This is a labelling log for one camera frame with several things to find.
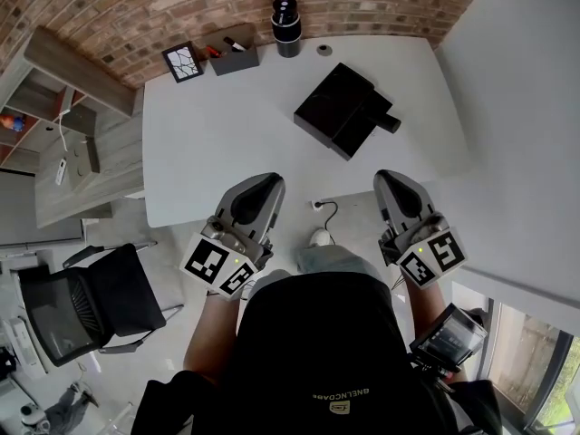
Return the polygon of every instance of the picture frame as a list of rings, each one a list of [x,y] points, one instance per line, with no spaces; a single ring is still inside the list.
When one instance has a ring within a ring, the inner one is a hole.
[[[162,53],[175,82],[180,83],[203,74],[191,42],[180,43]]]

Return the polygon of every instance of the person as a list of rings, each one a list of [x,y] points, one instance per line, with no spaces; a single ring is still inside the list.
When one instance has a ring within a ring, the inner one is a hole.
[[[81,394],[77,402],[74,402],[75,393]],[[90,391],[82,390],[82,384],[74,382],[46,411],[35,404],[26,404],[20,410],[23,435],[70,435],[81,424],[89,403],[99,407]]]
[[[132,435],[304,429],[325,433],[500,434],[488,381],[454,374],[447,393],[411,365],[374,266],[317,230],[301,275],[256,282],[236,334],[239,300],[208,293],[184,371],[149,381]],[[415,333],[443,312],[437,285],[407,280]]]

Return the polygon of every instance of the chair armrest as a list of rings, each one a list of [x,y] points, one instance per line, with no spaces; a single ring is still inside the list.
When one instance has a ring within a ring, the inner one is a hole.
[[[118,346],[107,346],[106,348],[101,348],[99,350],[100,354],[122,354],[122,353],[135,353],[137,348],[143,345],[142,340],[137,340],[133,343],[120,344]]]
[[[63,262],[63,268],[68,269],[76,264],[79,264],[83,259],[88,258],[89,256],[96,255],[97,253],[102,253],[105,251],[104,246],[93,246],[89,245],[86,248],[82,249],[78,253],[75,253],[66,261]]]

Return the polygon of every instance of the black box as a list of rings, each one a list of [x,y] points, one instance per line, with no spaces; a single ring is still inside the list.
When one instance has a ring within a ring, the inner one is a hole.
[[[392,103],[374,85],[338,63],[294,113],[294,122],[346,160],[376,127],[394,133],[401,122],[387,114]]]
[[[203,38],[205,44],[210,45],[219,52],[225,53],[221,58],[209,58],[217,76],[234,73],[247,68],[260,65],[257,50],[254,46],[254,27],[251,24],[242,24],[228,29],[217,31]],[[246,48],[245,52],[233,52],[232,47],[224,42],[224,37],[229,37]]]

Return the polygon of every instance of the white table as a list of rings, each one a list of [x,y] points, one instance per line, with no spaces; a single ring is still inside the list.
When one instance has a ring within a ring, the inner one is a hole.
[[[316,52],[328,44],[333,54]],[[198,78],[171,74],[145,85],[143,172],[152,227],[207,218],[223,193],[255,174],[285,178],[285,206],[372,189],[378,169],[419,182],[466,168],[469,155],[437,59],[426,40],[356,35],[304,41],[291,59],[275,45],[260,48],[260,66],[217,77],[209,64]],[[338,64],[374,83],[402,120],[381,129],[350,161],[293,123],[294,111]]]

